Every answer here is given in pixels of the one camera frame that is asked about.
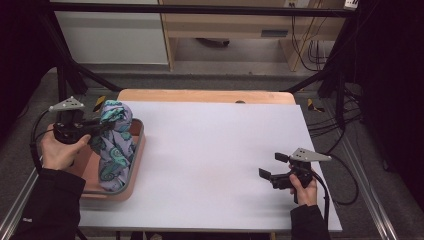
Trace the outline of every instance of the white table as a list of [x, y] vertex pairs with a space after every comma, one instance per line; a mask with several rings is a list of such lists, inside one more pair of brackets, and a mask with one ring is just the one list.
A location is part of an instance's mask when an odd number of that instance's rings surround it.
[[[152, 94], [142, 93], [136, 90], [130, 95]], [[195, 91], [182, 93], [199, 96]], [[299, 106], [193, 102], [197, 99], [158, 102], [157, 95], [152, 96], [157, 102], [123, 101], [143, 121], [146, 135], [132, 196], [123, 202], [82, 199], [81, 227], [208, 232], [291, 228], [293, 196], [289, 190], [274, 190], [259, 177], [258, 168], [287, 173], [288, 165], [273, 159], [275, 152], [291, 154], [298, 147], [314, 150]], [[246, 96], [239, 100], [249, 99]], [[319, 164], [312, 167], [322, 176]], [[322, 212], [323, 194], [320, 188]], [[341, 231], [332, 204], [329, 230]]]

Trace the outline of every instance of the cloth bag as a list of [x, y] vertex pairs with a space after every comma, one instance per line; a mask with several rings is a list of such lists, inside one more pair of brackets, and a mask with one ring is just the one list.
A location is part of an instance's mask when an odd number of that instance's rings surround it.
[[100, 186], [106, 191], [116, 192], [127, 183], [134, 158], [135, 144], [129, 133], [131, 109], [119, 101], [107, 100], [100, 117], [100, 123], [105, 122], [115, 122], [115, 128], [93, 137], [90, 146], [100, 156]]

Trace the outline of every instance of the black cord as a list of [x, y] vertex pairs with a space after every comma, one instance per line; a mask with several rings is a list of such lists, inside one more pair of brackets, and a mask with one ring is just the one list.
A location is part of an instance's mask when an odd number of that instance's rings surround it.
[[297, 53], [297, 55], [299, 56], [300, 62], [302, 63], [303, 67], [306, 68], [309, 71], [313, 71], [313, 72], [317, 72], [318, 70], [316, 69], [311, 69], [309, 67], [306, 66], [305, 62], [303, 61], [303, 58], [300, 54], [300, 49], [299, 49], [299, 45], [297, 44], [297, 39], [294, 33], [294, 26], [296, 24], [296, 18], [295, 16], [292, 16], [292, 45], [294, 48], [294, 51]]
[[[351, 123], [354, 120], [358, 120], [358, 119], [360, 119], [361, 116], [362, 116], [362, 113], [359, 113], [359, 114], [357, 114], [356, 116], [354, 116], [352, 118], [346, 119], [345, 120], [345, 123]], [[323, 123], [324, 122], [327, 122], [327, 121], [330, 121], [330, 120], [333, 120], [333, 119], [334, 119], [334, 117], [323, 121]], [[338, 128], [338, 126], [339, 126], [338, 123], [333, 123], [333, 124], [329, 124], [329, 125], [326, 125], [326, 126], [323, 126], [323, 127], [317, 127], [317, 128], [308, 129], [308, 131], [309, 132], [313, 132], [313, 131], [318, 131], [318, 130], [333, 129], [334, 127]]]
[[[359, 110], [359, 109], [360, 109], [360, 108], [353, 108], [353, 109], [349, 109], [349, 110], [347, 110], [345, 113], [352, 112], [352, 111]], [[322, 121], [322, 122], [310, 123], [310, 124], [307, 124], [306, 126], [310, 127], [310, 126], [320, 125], [320, 124], [323, 124], [323, 123], [329, 122], [329, 121], [331, 121], [331, 120], [333, 120], [333, 119], [335, 119], [335, 117], [329, 118], [329, 119], [324, 120], [324, 121]]]
[[334, 150], [334, 148], [336, 148], [336, 147], [337, 147], [337, 145], [339, 145], [339, 143], [340, 143], [340, 141], [342, 140], [342, 138], [343, 138], [343, 136], [344, 136], [344, 133], [345, 133], [345, 132], [346, 132], [346, 129], [343, 129], [343, 130], [342, 130], [342, 134], [340, 134], [339, 139], [337, 139], [336, 143], [334, 143], [334, 145], [333, 145], [330, 149], [328, 149], [328, 151], [327, 151], [327, 152], [325, 152], [325, 155], [330, 154], [330, 153]]
[[356, 202], [356, 200], [358, 200], [358, 196], [359, 196], [359, 185], [358, 185], [358, 181], [356, 181], [356, 178], [353, 176], [352, 170], [350, 170], [350, 168], [347, 166], [347, 164], [345, 162], [343, 162], [339, 157], [337, 157], [334, 154], [328, 154], [329, 156], [331, 156], [332, 159], [336, 159], [336, 161], [340, 162], [343, 167], [345, 167], [345, 169], [347, 170], [347, 172], [349, 173], [350, 177], [353, 180], [353, 183], [355, 184], [355, 196], [353, 197], [352, 200], [348, 201], [348, 202], [340, 202], [340, 201], [336, 201], [333, 199], [333, 202], [339, 205], [343, 205], [343, 206], [348, 206], [348, 205], [352, 205]]
[[37, 137], [35, 137], [35, 134], [37, 133], [38, 124], [40, 124], [41, 119], [48, 112], [49, 112], [48, 110], [45, 110], [44, 112], [42, 112], [38, 116], [37, 120], [34, 122], [34, 125], [32, 126], [31, 139], [30, 139], [30, 143], [29, 143], [29, 148], [30, 148], [30, 151], [31, 151], [32, 161], [34, 162], [35, 169], [37, 170], [38, 173], [41, 172], [41, 169], [43, 168], [43, 166], [40, 163], [40, 156], [38, 155], [38, 149], [37, 149], [37, 138], [40, 135], [37, 136]]
[[41, 136], [43, 136], [43, 135], [44, 135], [44, 134], [46, 134], [47, 132], [51, 132], [51, 131], [53, 131], [53, 129], [46, 130], [46, 131], [44, 131], [44, 132], [42, 132], [42, 133], [38, 134], [38, 135], [37, 135], [37, 137], [35, 137], [35, 141], [38, 141], [38, 138], [40, 138]]
[[35, 142], [35, 134], [37, 133], [37, 127], [38, 127], [38, 124], [40, 124], [40, 121], [41, 121], [41, 119], [44, 117], [44, 115], [46, 115], [47, 113], [48, 113], [49, 111], [48, 110], [45, 110], [44, 112], [42, 112], [39, 116], [38, 116], [38, 118], [37, 118], [37, 120], [34, 122], [34, 125], [32, 126], [32, 131], [31, 131], [31, 143], [32, 142]]
[[330, 196], [328, 195], [328, 190], [327, 187], [325, 186], [324, 181], [322, 180], [322, 178], [314, 171], [312, 171], [312, 174], [314, 175], [315, 179], [322, 185], [322, 188], [324, 188], [324, 201], [325, 201], [325, 206], [324, 206], [324, 221], [325, 221], [325, 225], [328, 228], [328, 215], [330, 212]]
[[[355, 121], [355, 120], [359, 120], [359, 119], [361, 119], [361, 114], [358, 114], [357, 116], [355, 116], [355, 117], [353, 117], [353, 118], [351, 118], [351, 119], [348, 119], [345, 123], [346, 123], [346, 124], [349, 124], [349, 123], [351, 123], [351, 122], [353, 122], [353, 121]], [[329, 132], [331, 132], [331, 131], [333, 131], [333, 130], [336, 130], [336, 129], [338, 129], [338, 128], [339, 128], [338, 124], [335, 124], [335, 126], [334, 126], [334, 127], [329, 128], [328, 130], [326, 130], [326, 131], [324, 131], [324, 132], [320, 132], [320, 133], [312, 134], [312, 135], [311, 135], [311, 138], [315, 138], [315, 137], [319, 137], [319, 136], [325, 135], [325, 134], [327, 134], [327, 133], [329, 133]]]

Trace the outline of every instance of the human hand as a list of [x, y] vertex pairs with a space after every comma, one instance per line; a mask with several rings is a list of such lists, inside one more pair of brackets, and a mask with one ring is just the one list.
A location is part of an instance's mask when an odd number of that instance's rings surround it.
[[312, 178], [312, 181], [309, 183], [309, 185], [306, 188], [303, 188], [302, 183], [294, 174], [290, 175], [290, 182], [292, 183], [294, 187], [290, 189], [290, 194], [293, 195], [296, 189], [297, 201], [299, 206], [302, 206], [305, 204], [307, 206], [317, 205], [318, 188], [317, 188], [317, 180], [315, 178]]
[[90, 135], [84, 135], [74, 144], [63, 144], [56, 140], [53, 131], [48, 131], [41, 140], [41, 150], [43, 152], [43, 168], [53, 170], [65, 170], [68, 168], [80, 149], [87, 145]]

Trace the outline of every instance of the black sleeve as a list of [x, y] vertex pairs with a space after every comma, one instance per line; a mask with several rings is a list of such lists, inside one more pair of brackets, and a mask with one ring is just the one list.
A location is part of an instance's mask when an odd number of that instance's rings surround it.
[[331, 239], [317, 205], [303, 205], [293, 209], [290, 214], [292, 219], [292, 240]]
[[73, 174], [43, 169], [11, 240], [74, 240], [84, 185], [85, 180]]

